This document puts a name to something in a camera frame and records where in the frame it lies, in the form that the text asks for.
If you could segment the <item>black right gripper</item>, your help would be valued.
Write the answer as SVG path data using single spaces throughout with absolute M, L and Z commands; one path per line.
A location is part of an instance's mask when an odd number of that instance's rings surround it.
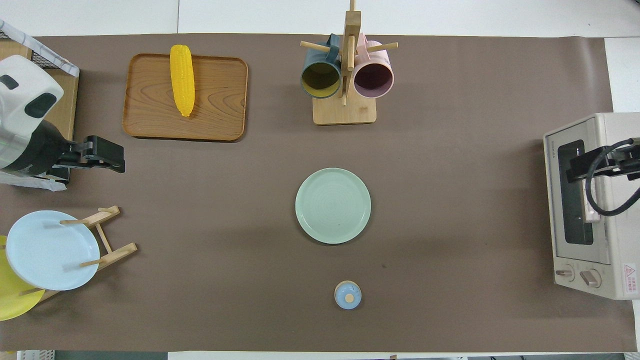
M 568 147 L 566 149 L 569 166 L 569 169 L 566 170 L 568 182 L 573 183 L 585 179 L 592 162 L 604 150 L 605 147 L 598 147 L 585 152 L 581 147 Z M 615 148 L 606 155 L 606 159 L 611 167 L 606 174 L 608 177 L 626 176 L 628 181 L 640 178 L 639 145 Z

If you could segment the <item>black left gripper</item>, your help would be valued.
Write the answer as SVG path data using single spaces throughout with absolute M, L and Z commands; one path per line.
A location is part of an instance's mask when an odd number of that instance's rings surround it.
M 125 173 L 126 162 L 123 146 L 100 136 L 88 136 L 86 142 L 91 145 L 86 150 L 88 164 L 116 173 Z M 75 161 L 71 163 L 77 165 L 81 154 L 73 151 L 73 146 L 76 145 L 78 142 L 64 138 L 57 127 L 49 121 L 42 120 L 32 132 L 25 150 L 7 166 L 7 173 L 18 177 L 34 177 L 47 172 L 48 179 L 69 183 L 71 169 L 54 166 L 66 153 L 71 153 L 71 156 L 75 158 Z

